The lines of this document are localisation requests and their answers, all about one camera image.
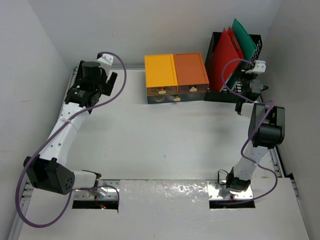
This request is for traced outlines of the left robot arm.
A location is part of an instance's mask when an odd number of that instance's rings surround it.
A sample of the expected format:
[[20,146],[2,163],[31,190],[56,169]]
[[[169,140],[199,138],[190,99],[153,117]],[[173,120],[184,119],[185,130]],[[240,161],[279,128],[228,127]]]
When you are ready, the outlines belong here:
[[93,188],[99,173],[66,168],[70,147],[83,122],[101,95],[110,96],[117,73],[109,72],[113,57],[104,54],[96,61],[80,61],[73,85],[69,88],[60,116],[51,131],[53,139],[28,167],[26,174],[36,189],[66,195],[74,189]]

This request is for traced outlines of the green folder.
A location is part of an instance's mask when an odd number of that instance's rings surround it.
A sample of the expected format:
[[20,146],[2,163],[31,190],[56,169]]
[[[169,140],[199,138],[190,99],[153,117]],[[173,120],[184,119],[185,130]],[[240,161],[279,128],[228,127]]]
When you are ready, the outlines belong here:
[[[244,60],[250,61],[257,50],[256,44],[253,42],[252,38],[247,33],[243,25],[236,18],[233,20],[231,29],[235,35],[235,38],[237,40],[237,43],[242,53],[242,57],[241,56],[233,57],[232,60],[244,59]],[[226,84],[230,89],[233,90],[237,85],[236,83],[237,75],[241,72],[241,67],[245,67],[245,66],[246,66],[246,63],[239,60],[234,61],[228,65],[227,70],[232,71],[232,73],[227,74],[229,78]]]

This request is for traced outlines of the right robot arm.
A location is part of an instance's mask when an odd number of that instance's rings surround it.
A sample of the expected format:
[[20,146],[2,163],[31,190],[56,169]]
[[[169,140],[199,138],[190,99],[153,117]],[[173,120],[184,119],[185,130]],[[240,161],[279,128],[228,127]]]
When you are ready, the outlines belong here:
[[257,73],[248,70],[242,71],[239,77],[241,94],[246,99],[238,99],[235,111],[250,118],[250,123],[248,141],[241,149],[241,159],[226,176],[226,188],[234,192],[248,189],[262,158],[285,138],[285,108],[257,102],[261,92],[268,89],[257,76]]

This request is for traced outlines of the red folder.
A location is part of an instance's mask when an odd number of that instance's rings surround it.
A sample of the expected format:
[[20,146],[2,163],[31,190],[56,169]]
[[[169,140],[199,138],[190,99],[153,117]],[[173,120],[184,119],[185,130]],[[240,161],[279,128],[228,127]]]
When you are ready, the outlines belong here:
[[223,29],[213,51],[208,70],[209,89],[221,92],[225,86],[222,82],[222,71],[225,65],[234,59],[243,59],[243,53],[232,28]]

